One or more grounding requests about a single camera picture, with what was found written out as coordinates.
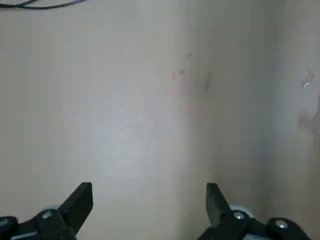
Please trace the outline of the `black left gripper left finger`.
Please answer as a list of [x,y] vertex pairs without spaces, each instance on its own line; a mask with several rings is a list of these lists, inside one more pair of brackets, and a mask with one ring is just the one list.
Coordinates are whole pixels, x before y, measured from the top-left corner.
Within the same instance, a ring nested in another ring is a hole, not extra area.
[[76,240],[93,209],[91,182],[82,182],[58,207],[46,208],[19,222],[14,216],[0,218],[2,240]]

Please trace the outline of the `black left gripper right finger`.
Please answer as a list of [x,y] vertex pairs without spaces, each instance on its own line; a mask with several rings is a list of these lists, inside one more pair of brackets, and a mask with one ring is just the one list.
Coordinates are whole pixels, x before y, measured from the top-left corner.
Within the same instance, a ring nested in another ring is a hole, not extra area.
[[200,240],[309,240],[294,221],[273,217],[262,223],[245,208],[232,208],[216,183],[206,184],[206,212],[211,226]]

